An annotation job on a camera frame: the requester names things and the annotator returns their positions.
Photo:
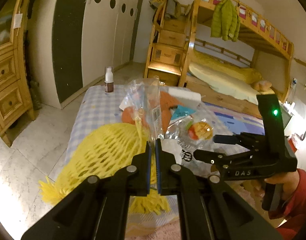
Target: wooden bunk bed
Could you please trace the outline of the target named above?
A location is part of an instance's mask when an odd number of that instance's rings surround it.
[[[261,67],[258,71],[262,76],[266,77],[266,80],[272,82],[273,86],[271,88],[279,100],[284,102],[290,90],[290,64],[293,56],[293,43],[270,24],[267,19],[264,19],[262,15],[239,0],[231,0],[236,5],[237,13],[241,20],[238,39],[254,48],[255,51],[252,61],[214,44],[196,39],[197,24],[210,27],[215,6],[220,1],[194,0],[188,20],[190,24],[188,49],[183,67],[181,68],[178,86],[186,86],[190,90],[200,93],[204,102],[260,118],[261,115],[258,112],[258,106],[256,104],[216,92],[206,82],[203,82],[195,76],[187,75],[190,63],[196,60],[194,46],[207,46],[208,49],[216,50],[226,56],[229,55],[229,57],[234,58],[236,61],[246,63],[251,68],[257,68],[257,66],[261,65],[260,58],[263,62],[263,55],[270,54],[274,55],[273,57],[277,56],[276,58],[279,58],[279,61],[282,62],[282,69],[274,69],[275,66],[273,65],[268,71],[263,68],[261,69]]]
[[[165,17],[166,7],[167,0],[155,12],[143,76],[158,76],[161,85],[177,86],[187,53],[185,44],[192,10],[188,11],[189,6],[181,4],[181,15],[177,19],[168,19]]]

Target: packaged food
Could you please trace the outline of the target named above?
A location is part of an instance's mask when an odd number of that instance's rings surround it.
[[[196,149],[204,148],[213,138],[214,128],[208,122],[203,113],[197,110],[195,113],[184,116],[173,122],[165,133],[165,138],[176,139],[184,152],[193,153]]]

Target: wooden drawer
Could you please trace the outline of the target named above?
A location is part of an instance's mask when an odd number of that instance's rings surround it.
[[[17,50],[0,56],[0,92],[20,78],[18,63],[14,55],[17,55]]]
[[[160,78],[160,82],[163,82],[165,86],[177,86],[179,83],[180,76],[166,73],[163,71],[158,71],[154,69],[149,69],[148,78],[152,78],[154,76],[158,76]]]
[[[164,21],[163,29],[168,31],[174,31],[178,33],[185,33],[186,19],[169,19]]]
[[[169,44],[177,47],[184,47],[186,35],[167,30],[162,30],[160,33],[159,43]]]
[[[152,60],[174,66],[180,66],[183,50],[157,43],[153,47]]]
[[[0,124],[13,123],[24,112],[23,89],[18,80],[0,92]]]

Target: metal screw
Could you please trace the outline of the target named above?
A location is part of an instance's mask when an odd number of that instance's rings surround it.
[[[180,171],[181,170],[181,166],[179,164],[173,164],[171,166],[171,170],[172,171]]]
[[[130,166],[128,166],[128,167],[126,168],[126,170],[127,170],[128,172],[133,173],[133,172],[136,172],[137,168],[136,168],[136,166],[134,166],[134,165],[130,165]]]
[[[94,184],[96,183],[98,180],[98,178],[96,176],[90,176],[88,179],[87,179],[87,182],[90,183],[90,184]]]
[[[209,180],[210,180],[210,182],[213,182],[213,183],[219,183],[220,182],[219,176],[216,176],[216,175],[210,176]]]

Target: white bottle cap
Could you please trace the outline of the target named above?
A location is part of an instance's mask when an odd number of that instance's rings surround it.
[[[106,83],[113,83],[112,67],[107,67],[107,68],[106,68],[105,82],[106,82]]]

